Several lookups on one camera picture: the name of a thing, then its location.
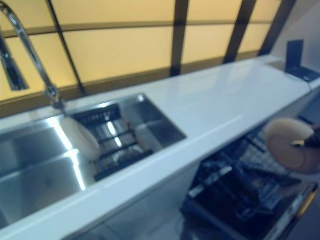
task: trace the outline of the laptop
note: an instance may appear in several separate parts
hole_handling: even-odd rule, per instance
[[[320,78],[320,73],[301,66],[303,48],[303,40],[288,42],[286,48],[285,72],[303,79],[306,82],[312,82]]]

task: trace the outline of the white cabinet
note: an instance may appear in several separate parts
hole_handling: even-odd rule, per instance
[[[122,240],[103,223],[76,240]]]
[[[123,240],[148,239],[180,210],[199,165],[178,173],[141,200],[107,220]]]

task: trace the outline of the dishwasher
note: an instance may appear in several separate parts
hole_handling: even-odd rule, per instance
[[[198,236],[185,239],[210,239],[200,237],[204,226],[219,239],[285,239],[317,189],[272,158],[258,127],[202,161],[181,209]]]

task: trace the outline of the faucet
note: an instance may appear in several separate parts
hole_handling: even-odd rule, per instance
[[[44,65],[40,61],[39,56],[36,53],[34,46],[32,45],[28,34],[22,25],[21,21],[18,19],[16,14],[12,11],[12,9],[0,0],[0,10],[6,15],[10,23],[12,24],[14,30],[19,36],[20,40],[23,43],[25,50],[27,51],[29,57],[32,59],[32,62],[36,69],[38,70],[44,84],[45,90],[43,94],[49,98],[51,105],[55,109],[59,109],[62,111],[64,115],[65,113],[65,105],[64,100],[61,98],[58,88],[50,81],[48,74],[44,68]],[[5,42],[5,37],[0,28],[0,59],[4,68],[5,75],[10,84],[10,88],[13,91],[21,91],[28,89],[28,84],[25,82],[23,75],[21,74],[18,65],[16,64],[12,54]]]

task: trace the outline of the white countertop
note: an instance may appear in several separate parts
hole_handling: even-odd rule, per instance
[[[69,102],[90,106],[146,94],[187,139],[0,231],[2,240],[61,239],[197,163],[310,92],[264,56]],[[2,129],[52,115],[45,107],[0,120]]]

